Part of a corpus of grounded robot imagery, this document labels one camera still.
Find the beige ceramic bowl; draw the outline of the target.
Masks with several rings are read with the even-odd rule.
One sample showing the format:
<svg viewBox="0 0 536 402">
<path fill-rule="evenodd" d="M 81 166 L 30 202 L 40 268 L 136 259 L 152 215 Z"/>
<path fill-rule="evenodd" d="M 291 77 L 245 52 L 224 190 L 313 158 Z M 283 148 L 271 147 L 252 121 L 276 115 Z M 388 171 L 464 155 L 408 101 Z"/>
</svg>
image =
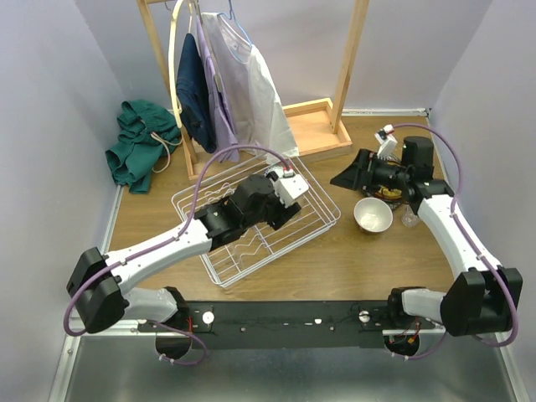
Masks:
<svg viewBox="0 0 536 402">
<path fill-rule="evenodd" d="M 360 229 L 371 234 L 383 233 L 394 220 L 391 208 L 377 198 L 359 200 L 354 206 L 353 217 Z"/>
</svg>

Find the amber glass plate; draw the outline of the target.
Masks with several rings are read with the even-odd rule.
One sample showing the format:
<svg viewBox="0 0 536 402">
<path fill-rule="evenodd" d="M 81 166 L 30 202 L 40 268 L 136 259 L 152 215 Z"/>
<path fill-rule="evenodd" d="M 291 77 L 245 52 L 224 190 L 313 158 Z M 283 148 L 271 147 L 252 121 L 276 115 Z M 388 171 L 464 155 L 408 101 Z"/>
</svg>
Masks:
<svg viewBox="0 0 536 402">
<path fill-rule="evenodd" d="M 389 189 L 384 186 L 380 186 L 372 192 L 375 198 L 382 199 L 389 202 L 400 202 L 402 200 L 401 191 L 398 189 Z"/>
</svg>

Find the black floral square plate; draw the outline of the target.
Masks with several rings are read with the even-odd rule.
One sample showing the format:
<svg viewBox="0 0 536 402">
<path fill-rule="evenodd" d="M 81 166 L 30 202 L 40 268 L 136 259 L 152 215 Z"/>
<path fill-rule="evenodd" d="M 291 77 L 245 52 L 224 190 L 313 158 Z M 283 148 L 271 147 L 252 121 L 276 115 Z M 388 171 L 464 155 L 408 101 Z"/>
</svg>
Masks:
<svg viewBox="0 0 536 402">
<path fill-rule="evenodd" d="M 362 186 L 360 192 L 364 197 L 376 198 L 385 202 L 391 210 L 407 204 L 402 197 L 402 191 L 397 188 L 388 188 L 383 185 Z"/>
</svg>

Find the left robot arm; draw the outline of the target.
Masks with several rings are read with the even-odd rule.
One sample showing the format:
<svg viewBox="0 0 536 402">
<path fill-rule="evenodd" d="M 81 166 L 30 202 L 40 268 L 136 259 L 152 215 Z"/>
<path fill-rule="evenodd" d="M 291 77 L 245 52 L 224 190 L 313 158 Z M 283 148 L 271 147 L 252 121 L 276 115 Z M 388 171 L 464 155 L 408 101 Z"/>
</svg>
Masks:
<svg viewBox="0 0 536 402">
<path fill-rule="evenodd" d="M 308 189 L 300 174 L 253 174 L 229 195 L 193 208 L 185 222 L 163 234 L 108 255 L 95 247 L 84 251 L 66 285 L 67 310 L 78 312 L 85 333 L 137 317 L 178 330 L 186 318 L 178 291 L 149 291 L 138 284 L 170 265 L 235 242 L 257 224 L 278 230 L 300 211 L 298 200 Z"/>
</svg>

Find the clear glass cup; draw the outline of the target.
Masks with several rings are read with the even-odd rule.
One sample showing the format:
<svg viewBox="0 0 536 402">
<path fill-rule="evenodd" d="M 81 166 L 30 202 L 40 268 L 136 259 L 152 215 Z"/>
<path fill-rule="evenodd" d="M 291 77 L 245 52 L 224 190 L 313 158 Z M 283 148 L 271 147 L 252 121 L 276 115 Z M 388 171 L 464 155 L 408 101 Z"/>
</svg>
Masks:
<svg viewBox="0 0 536 402">
<path fill-rule="evenodd" d="M 420 222 L 420 218 L 413 212 L 409 205 L 406 205 L 401 217 L 401 222 L 405 227 L 412 228 Z"/>
</svg>

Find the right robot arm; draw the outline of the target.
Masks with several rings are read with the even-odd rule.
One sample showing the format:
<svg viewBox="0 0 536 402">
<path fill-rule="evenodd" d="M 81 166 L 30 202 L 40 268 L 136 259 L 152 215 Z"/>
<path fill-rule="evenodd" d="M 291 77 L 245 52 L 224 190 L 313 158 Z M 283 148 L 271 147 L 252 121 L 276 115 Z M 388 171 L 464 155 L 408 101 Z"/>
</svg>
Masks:
<svg viewBox="0 0 536 402">
<path fill-rule="evenodd" d="M 454 193 L 435 179 L 435 149 L 427 137 L 406 137 L 399 163 L 381 152 L 360 149 L 352 164 L 331 179 L 332 185 L 373 193 L 399 190 L 401 199 L 426 224 L 445 254 L 455 277 L 446 293 L 423 287 L 394 288 L 385 308 L 387 322 L 406 327 L 415 317 L 442 325 L 453 337 L 513 332 L 523 286 L 515 268 L 505 268 L 488 255 L 453 204 Z"/>
</svg>

